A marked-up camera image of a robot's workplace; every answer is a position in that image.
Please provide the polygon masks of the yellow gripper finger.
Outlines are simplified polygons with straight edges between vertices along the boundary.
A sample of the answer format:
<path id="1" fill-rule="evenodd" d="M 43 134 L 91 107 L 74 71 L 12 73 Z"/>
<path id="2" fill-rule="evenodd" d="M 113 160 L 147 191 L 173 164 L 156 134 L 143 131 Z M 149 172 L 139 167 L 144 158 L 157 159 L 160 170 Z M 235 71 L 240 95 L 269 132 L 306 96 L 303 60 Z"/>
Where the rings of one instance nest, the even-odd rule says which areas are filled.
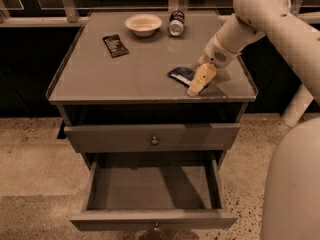
<path id="1" fill-rule="evenodd" d="M 187 94 L 191 97 L 197 96 L 204 87 L 213 80 L 217 74 L 217 69 L 213 64 L 206 63 L 200 65 L 194 75 L 191 84 L 187 90 Z"/>

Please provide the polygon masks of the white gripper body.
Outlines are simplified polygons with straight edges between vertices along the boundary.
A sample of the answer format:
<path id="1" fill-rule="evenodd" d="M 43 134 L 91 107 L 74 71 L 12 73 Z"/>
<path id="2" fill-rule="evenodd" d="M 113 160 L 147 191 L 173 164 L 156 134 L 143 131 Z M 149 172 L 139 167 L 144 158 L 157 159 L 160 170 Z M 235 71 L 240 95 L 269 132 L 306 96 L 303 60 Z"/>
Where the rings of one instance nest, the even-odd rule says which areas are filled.
<path id="1" fill-rule="evenodd" d="M 210 63 L 216 68 L 227 67 L 238 53 L 231 52 L 224 48 L 219 42 L 217 35 L 214 35 L 204 48 L 203 54 L 198 59 L 199 64 Z"/>

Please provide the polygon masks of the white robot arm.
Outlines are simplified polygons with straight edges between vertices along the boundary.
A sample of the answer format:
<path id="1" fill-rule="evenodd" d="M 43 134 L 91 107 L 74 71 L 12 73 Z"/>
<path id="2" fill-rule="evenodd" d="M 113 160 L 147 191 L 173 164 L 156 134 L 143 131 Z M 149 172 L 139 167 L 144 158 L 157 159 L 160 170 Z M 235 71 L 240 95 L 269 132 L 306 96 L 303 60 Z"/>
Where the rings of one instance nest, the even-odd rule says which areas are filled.
<path id="1" fill-rule="evenodd" d="M 207 43 L 187 94 L 197 96 L 249 44 L 267 37 L 320 103 L 320 31 L 290 12 L 290 0 L 233 0 L 234 13 Z"/>

